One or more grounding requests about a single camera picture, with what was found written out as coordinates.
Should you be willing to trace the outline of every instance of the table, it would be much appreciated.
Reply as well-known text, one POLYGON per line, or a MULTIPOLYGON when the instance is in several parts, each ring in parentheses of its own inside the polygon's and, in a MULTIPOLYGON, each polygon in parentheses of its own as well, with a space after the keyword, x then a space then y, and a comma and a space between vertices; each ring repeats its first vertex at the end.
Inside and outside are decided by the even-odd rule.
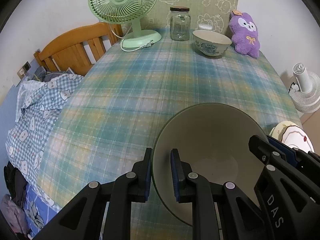
MULTIPOLYGON (((232 105, 264 130, 289 120, 301 125, 280 77, 258 59, 229 47, 210 58, 168 29, 149 48, 123 52, 119 43, 92 67, 53 128, 37 184, 63 207, 87 183, 106 183, 131 171, 153 147, 165 123, 205 102, 232 105)), ((151 185, 149 201, 133 203, 131 239, 191 239, 191 227, 173 217, 151 185)))

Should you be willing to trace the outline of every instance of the plush toy tag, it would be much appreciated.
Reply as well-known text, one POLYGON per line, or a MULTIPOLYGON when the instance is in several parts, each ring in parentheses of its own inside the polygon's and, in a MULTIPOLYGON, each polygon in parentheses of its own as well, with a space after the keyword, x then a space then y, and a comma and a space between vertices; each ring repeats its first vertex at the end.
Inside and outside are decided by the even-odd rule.
POLYGON ((232 10, 232 11, 233 11, 233 13, 234 13, 235 15, 241 15, 241 16, 242 16, 242 12, 237 11, 237 10, 232 10))

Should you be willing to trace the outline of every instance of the plush toy bow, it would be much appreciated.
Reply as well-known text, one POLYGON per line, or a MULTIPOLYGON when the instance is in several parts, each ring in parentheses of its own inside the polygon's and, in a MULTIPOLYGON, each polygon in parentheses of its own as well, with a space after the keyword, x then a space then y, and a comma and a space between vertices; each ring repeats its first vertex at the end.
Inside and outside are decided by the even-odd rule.
POLYGON ((254 43, 253 43, 253 42, 254 42, 254 41, 256 41, 256 39, 255 39, 255 38, 251 38, 250 36, 247 36, 247 39, 248 39, 248 40, 250 40, 250 41, 249 41, 249 44, 254 45, 254 43))

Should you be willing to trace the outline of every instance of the blue blanket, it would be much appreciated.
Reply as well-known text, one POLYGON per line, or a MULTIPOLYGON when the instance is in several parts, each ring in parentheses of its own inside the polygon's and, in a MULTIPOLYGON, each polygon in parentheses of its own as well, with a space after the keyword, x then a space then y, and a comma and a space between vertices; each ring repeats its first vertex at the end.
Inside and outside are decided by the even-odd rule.
POLYGON ((54 202, 37 187, 38 170, 49 134, 67 99, 83 79, 64 74, 50 82, 39 82, 39 88, 24 93, 18 123, 9 130, 6 150, 12 165, 18 168, 27 182, 49 206, 54 202))
POLYGON ((27 223, 34 237, 56 214, 52 208, 42 202, 39 195, 30 184, 26 186, 26 201, 24 203, 27 223))

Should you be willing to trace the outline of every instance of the beige poster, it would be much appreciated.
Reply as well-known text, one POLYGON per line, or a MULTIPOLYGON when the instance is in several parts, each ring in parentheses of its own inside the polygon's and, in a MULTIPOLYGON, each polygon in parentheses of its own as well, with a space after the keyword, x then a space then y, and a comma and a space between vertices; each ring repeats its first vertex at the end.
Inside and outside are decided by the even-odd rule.
POLYGON ((196 29, 201 23, 209 24, 214 31, 225 34, 230 11, 236 9, 237 5, 238 0, 158 0, 153 9, 141 19, 141 28, 169 26, 170 7, 185 6, 190 8, 191 29, 196 29))

